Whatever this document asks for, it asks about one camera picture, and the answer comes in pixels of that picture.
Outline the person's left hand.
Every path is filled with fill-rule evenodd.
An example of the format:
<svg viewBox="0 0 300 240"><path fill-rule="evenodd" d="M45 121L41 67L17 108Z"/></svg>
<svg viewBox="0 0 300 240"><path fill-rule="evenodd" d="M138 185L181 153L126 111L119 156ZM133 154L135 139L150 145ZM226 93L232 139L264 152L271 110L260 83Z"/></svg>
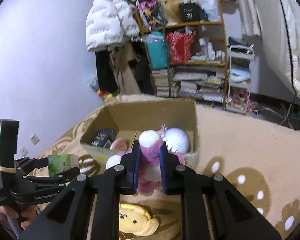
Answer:
<svg viewBox="0 0 300 240"><path fill-rule="evenodd" d="M21 217L25 221L21 222L20 226L26 229L37 217L37 207L35 205L28 206L21 211ZM18 219L19 215L9 206L0 206L0 239L17 239L8 222L8 218Z"/></svg>

